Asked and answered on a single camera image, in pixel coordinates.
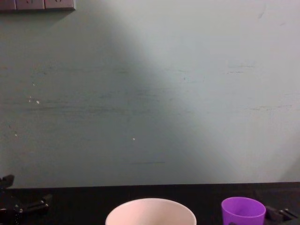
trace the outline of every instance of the table surface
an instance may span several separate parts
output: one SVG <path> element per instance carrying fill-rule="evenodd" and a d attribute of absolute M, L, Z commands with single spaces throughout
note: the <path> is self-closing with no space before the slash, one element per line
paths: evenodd
<path fill-rule="evenodd" d="M 156 185 L 9 189 L 22 202 L 53 195 L 49 213 L 24 225 L 104 225 L 116 206 L 139 198 L 165 198 L 189 207 L 199 225 L 221 225 L 221 202 L 232 196 L 259 200 L 277 209 L 300 214 L 300 182 L 264 184 Z"/>

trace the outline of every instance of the light blue wall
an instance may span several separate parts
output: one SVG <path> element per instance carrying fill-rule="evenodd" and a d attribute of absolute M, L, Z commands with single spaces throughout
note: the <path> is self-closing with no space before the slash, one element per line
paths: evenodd
<path fill-rule="evenodd" d="M 299 181 L 300 2 L 77 0 L 0 15 L 15 187 Z"/>

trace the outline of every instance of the plastic cup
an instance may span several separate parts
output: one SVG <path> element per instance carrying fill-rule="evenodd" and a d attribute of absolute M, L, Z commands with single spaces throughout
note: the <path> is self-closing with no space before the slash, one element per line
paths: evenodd
<path fill-rule="evenodd" d="M 105 225 L 196 225 L 190 209 L 177 202 L 145 198 L 127 202 L 107 216 Z"/>
<path fill-rule="evenodd" d="M 223 225 L 263 225 L 266 208 L 257 200 L 232 197 L 222 201 Z"/>

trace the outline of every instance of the electrical socket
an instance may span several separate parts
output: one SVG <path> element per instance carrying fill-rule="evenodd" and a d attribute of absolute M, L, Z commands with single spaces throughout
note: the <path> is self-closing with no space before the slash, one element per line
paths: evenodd
<path fill-rule="evenodd" d="M 76 1 L 75 0 L 45 0 L 45 8 L 75 10 Z"/>
<path fill-rule="evenodd" d="M 17 10 L 45 9 L 44 0 L 16 0 Z"/>
<path fill-rule="evenodd" d="M 0 0 L 0 12 L 1 11 L 13 11 L 16 10 L 15 0 Z"/>

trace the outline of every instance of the black clamp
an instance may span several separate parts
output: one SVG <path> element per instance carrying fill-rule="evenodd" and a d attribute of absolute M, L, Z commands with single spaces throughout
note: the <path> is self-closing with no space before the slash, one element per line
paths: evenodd
<path fill-rule="evenodd" d="M 266 220 L 278 225 L 300 225 L 299 215 L 289 209 L 277 210 L 270 206 L 266 206 L 266 209 Z"/>
<path fill-rule="evenodd" d="M 0 225 L 18 225 L 31 214 L 44 215 L 48 212 L 52 195 L 44 196 L 40 201 L 21 203 L 16 197 L 5 193 L 4 189 L 13 185 L 14 176 L 0 179 Z"/>

